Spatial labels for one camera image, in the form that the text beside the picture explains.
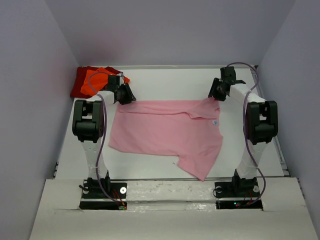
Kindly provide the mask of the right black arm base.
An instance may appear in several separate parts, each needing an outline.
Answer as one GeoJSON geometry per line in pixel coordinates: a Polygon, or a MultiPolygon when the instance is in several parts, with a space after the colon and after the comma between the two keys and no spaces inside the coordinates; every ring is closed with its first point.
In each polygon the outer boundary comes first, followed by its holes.
{"type": "Polygon", "coordinates": [[[260,199],[260,189],[255,180],[244,186],[234,187],[231,181],[219,181],[214,183],[212,195],[215,197],[217,210],[263,210],[260,199]]]}

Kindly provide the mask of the pink t shirt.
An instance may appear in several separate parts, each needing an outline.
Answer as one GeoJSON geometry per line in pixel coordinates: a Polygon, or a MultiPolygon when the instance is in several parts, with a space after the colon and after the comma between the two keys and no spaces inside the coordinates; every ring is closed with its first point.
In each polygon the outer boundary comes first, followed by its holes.
{"type": "Polygon", "coordinates": [[[119,105],[109,147],[132,154],[176,156],[183,171],[204,181],[220,153],[219,102],[145,100],[119,105]]]}

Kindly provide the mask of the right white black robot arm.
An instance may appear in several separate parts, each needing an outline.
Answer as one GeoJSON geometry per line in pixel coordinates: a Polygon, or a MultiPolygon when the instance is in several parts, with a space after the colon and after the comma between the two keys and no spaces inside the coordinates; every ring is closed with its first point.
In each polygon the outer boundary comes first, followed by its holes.
{"type": "Polygon", "coordinates": [[[230,97],[242,106],[242,122],[245,148],[241,161],[231,181],[217,182],[213,195],[217,199],[241,198],[251,194],[259,199],[264,193],[258,187],[257,174],[262,154],[278,134],[278,104],[265,100],[236,76],[233,64],[220,68],[220,77],[214,78],[209,98],[220,102],[230,97]]]}

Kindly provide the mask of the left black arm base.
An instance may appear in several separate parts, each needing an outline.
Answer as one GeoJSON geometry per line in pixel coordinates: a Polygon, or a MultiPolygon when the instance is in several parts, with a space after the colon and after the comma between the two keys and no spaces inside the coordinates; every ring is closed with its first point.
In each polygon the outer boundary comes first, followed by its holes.
{"type": "Polygon", "coordinates": [[[127,190],[126,182],[112,181],[110,190],[104,194],[98,183],[89,187],[89,183],[85,180],[81,189],[81,198],[79,208],[81,210],[107,210],[107,211],[125,211],[127,210],[127,190]]]}

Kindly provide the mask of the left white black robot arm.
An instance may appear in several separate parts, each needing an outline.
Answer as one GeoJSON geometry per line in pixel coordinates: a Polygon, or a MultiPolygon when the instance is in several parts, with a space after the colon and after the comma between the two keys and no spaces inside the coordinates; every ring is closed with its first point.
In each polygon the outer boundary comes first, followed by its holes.
{"type": "Polygon", "coordinates": [[[122,72],[116,75],[92,73],[87,84],[93,96],[74,102],[72,119],[72,133],[83,147],[88,167],[87,180],[79,187],[84,193],[118,203],[110,196],[111,179],[102,153],[107,136],[107,106],[115,103],[127,105],[135,102],[136,97],[122,72]]]}

